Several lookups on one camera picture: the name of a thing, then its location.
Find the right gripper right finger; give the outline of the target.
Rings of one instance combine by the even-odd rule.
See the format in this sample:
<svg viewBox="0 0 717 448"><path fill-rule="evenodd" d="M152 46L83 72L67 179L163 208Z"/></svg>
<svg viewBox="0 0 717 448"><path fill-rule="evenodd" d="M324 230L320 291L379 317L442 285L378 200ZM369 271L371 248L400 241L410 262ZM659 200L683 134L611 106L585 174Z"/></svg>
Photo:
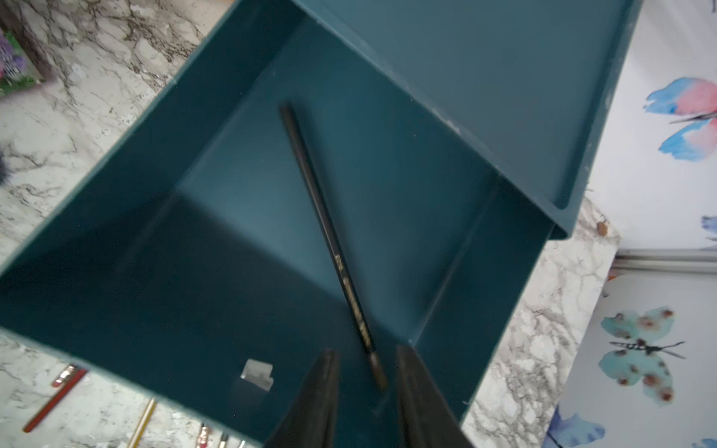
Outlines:
<svg viewBox="0 0 717 448"><path fill-rule="evenodd" d="M397 408L401 447L472 447L413 347L397 348Z"/></svg>

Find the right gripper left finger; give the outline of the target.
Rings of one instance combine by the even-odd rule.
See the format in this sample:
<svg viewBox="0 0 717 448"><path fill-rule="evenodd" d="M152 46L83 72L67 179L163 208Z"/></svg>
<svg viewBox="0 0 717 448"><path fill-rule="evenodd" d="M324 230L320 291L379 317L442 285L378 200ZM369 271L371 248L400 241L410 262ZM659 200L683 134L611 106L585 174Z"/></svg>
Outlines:
<svg viewBox="0 0 717 448"><path fill-rule="evenodd" d="M265 447L334 447L338 414L340 357L325 349L304 377L291 409Z"/></svg>

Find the black pencil vertical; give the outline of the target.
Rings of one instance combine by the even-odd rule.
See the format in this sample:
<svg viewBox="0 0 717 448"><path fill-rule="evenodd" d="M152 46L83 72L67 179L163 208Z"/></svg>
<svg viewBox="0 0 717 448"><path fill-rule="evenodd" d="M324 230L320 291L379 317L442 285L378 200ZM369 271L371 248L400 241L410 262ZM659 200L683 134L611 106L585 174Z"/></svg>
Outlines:
<svg viewBox="0 0 717 448"><path fill-rule="evenodd" d="M343 250L319 185L319 180L317 179L309 151L306 147L297 114L294 108L288 103L281 104L278 110L288 135L292 152L301 171L302 179L304 180L312 205L317 214L317 219L319 220L321 231L328 246L334 270L345 295L345 300L347 301L358 336L360 336L364 352L368 358L373 379L375 379L378 390L386 392L388 390L388 378L376 351L375 341L371 335L366 316L363 313L347 263L345 262Z"/></svg>

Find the teal drawer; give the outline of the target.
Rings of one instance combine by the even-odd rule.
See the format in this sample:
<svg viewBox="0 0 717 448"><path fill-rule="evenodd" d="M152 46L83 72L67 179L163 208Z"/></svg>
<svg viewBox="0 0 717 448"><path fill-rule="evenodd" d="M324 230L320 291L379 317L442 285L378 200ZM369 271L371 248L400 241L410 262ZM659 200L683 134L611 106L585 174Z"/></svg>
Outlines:
<svg viewBox="0 0 717 448"><path fill-rule="evenodd" d="M462 414L554 222L291 1L242 1L1 276L1 325L266 441L320 353L338 447L399 442L280 108L375 347Z"/></svg>

